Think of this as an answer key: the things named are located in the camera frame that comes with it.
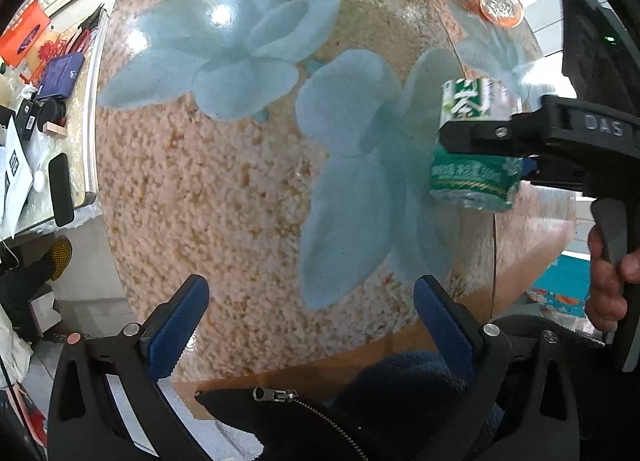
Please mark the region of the person's hand on trigger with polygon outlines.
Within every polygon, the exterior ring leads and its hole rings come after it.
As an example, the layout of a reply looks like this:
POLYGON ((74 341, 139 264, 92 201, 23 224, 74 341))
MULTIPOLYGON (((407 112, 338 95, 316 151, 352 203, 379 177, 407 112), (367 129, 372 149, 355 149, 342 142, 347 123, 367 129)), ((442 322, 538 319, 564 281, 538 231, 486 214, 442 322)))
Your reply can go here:
POLYGON ((627 302, 622 293, 624 284, 639 284, 639 251, 627 254, 618 266, 609 263, 604 259, 603 241, 597 225, 590 230, 588 247, 590 287, 585 312, 596 329, 603 333, 615 332, 617 323, 627 312, 627 302))

